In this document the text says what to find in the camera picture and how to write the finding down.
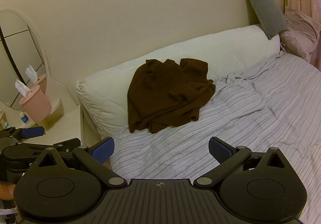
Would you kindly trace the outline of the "person's left hand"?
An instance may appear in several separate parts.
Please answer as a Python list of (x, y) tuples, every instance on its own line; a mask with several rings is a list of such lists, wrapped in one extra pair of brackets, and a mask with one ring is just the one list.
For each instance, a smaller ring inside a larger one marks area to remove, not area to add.
[(5, 201), (13, 200), (15, 187), (15, 184), (0, 181), (0, 199)]

